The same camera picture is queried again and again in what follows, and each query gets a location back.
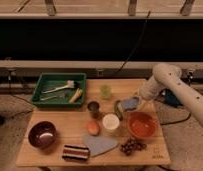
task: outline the white cup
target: white cup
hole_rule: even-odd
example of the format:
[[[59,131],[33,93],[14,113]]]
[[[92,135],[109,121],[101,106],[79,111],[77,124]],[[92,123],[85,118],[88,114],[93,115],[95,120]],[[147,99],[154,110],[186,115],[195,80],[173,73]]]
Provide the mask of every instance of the white cup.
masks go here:
[[[109,133],[115,132],[119,124],[119,118],[115,114],[107,114],[102,119],[102,125]]]

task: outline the brown bowl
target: brown bowl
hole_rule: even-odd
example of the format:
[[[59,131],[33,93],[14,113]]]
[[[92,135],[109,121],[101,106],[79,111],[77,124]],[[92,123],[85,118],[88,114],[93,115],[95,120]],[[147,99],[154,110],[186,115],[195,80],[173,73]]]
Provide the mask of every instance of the brown bowl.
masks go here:
[[[30,144],[37,148],[50,146],[56,139],[56,128],[48,121],[42,121],[33,126],[28,135]]]
[[[144,112],[133,112],[128,119],[129,132],[138,139],[151,138],[157,129],[157,121]]]

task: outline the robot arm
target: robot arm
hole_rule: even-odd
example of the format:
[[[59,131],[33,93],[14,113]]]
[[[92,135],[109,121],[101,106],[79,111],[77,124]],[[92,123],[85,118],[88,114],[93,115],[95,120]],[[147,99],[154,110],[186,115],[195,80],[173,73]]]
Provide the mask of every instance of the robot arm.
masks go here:
[[[157,64],[153,68],[153,76],[140,88],[139,95],[144,100],[152,100],[161,90],[168,88],[203,127],[203,96],[185,84],[180,76],[180,68]]]

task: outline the table leg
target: table leg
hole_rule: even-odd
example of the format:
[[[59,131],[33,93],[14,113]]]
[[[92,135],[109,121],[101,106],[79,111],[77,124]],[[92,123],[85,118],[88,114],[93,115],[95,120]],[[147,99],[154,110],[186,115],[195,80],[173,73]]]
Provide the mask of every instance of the table leg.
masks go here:
[[[49,167],[39,167],[42,171],[51,171]]]

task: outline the green plastic tray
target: green plastic tray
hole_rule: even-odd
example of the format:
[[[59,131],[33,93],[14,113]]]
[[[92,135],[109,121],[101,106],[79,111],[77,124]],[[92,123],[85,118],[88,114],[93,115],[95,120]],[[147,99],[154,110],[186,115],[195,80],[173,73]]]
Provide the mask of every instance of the green plastic tray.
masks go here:
[[[67,84],[67,80],[74,80],[78,82],[79,88],[83,90],[82,96],[77,99],[75,103],[68,103],[70,98],[76,92],[74,89],[64,89],[57,92],[42,94],[43,90],[49,90],[54,87],[64,86]],[[37,107],[73,107],[79,108],[82,106],[85,99],[85,87],[86,87],[86,74],[84,73],[44,73],[41,74],[37,82],[34,94],[31,98],[31,103]],[[55,95],[64,94],[64,97],[53,98],[45,101],[40,101],[40,97],[50,97]]]

